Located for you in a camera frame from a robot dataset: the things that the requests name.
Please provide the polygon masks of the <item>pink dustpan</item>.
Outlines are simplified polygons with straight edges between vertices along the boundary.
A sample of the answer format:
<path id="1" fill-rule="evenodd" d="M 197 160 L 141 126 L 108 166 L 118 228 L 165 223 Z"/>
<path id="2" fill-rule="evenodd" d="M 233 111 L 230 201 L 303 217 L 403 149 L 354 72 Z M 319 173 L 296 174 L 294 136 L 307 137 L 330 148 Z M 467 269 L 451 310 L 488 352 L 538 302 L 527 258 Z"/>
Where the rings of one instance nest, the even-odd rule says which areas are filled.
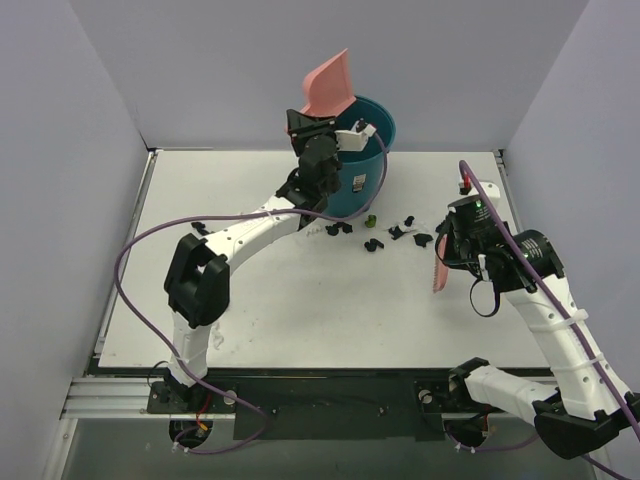
<path id="1" fill-rule="evenodd" d="M 337 117 L 355 101 L 348 50 L 344 49 L 308 73 L 302 84 L 307 104 L 301 113 L 313 117 Z M 336 126 L 335 130 L 345 129 Z"/>

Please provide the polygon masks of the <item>pink hand brush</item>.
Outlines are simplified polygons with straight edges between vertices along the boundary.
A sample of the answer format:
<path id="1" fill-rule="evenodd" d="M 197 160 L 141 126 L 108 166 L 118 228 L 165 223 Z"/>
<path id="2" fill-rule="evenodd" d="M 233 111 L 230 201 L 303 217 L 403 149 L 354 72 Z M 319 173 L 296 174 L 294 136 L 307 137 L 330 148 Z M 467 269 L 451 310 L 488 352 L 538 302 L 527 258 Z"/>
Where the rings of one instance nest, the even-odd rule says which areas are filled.
<path id="1" fill-rule="evenodd" d="M 448 279 L 448 267 L 443 263 L 444 254 L 446 251 L 446 239 L 447 236 L 443 235 L 436 241 L 435 246 L 435 263 L 434 263 L 434 279 L 433 279 L 433 293 L 441 292 L 447 283 Z"/>

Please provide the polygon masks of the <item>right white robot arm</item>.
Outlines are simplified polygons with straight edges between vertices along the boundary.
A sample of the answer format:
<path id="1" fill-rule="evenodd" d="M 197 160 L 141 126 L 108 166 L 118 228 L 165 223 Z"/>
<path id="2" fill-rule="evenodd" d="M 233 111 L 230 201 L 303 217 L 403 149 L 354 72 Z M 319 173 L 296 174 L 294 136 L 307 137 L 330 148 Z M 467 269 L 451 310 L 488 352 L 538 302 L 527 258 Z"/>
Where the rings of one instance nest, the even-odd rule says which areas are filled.
<path id="1" fill-rule="evenodd" d="M 491 283 L 494 299 L 506 299 L 524 320 L 556 384 L 473 358 L 451 370 L 448 400 L 459 409 L 482 404 L 520 418 L 563 459 L 586 455 L 638 424 L 639 395 L 595 342 L 549 240 L 536 230 L 506 240 L 508 230 L 479 195 L 461 198 L 449 204 L 438 231 L 438 263 Z"/>

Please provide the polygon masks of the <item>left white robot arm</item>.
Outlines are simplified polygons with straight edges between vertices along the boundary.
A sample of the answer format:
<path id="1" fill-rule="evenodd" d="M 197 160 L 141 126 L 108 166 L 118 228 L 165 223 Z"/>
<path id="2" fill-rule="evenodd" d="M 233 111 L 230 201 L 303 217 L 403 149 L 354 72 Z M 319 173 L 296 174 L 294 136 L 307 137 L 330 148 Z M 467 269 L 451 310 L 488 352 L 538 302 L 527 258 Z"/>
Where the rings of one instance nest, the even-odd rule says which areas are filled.
<path id="1" fill-rule="evenodd" d="M 230 304 L 230 278 L 245 261 L 276 240 L 295 233 L 324 213 L 340 188 L 337 118 L 289 109 L 287 134 L 298 158 L 285 183 L 258 210 L 202 239 L 189 234 L 177 244 L 164 290 L 172 310 L 171 355 L 165 384 L 181 410 L 200 408 L 206 388 L 211 328 Z"/>

